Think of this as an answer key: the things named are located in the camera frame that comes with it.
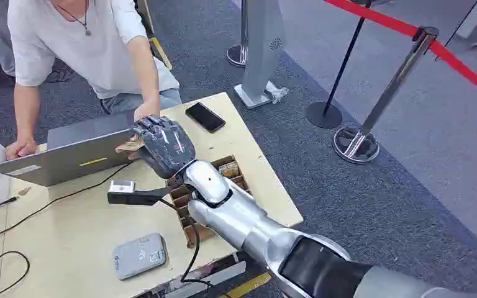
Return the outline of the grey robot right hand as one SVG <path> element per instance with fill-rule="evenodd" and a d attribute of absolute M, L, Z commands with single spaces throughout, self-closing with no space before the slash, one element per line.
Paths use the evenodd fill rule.
<path fill-rule="evenodd" d="M 163 179 L 172 178 L 196 158 L 196 150 L 177 121 L 148 115 L 134 123 L 134 133 L 143 140 L 137 156 Z"/>

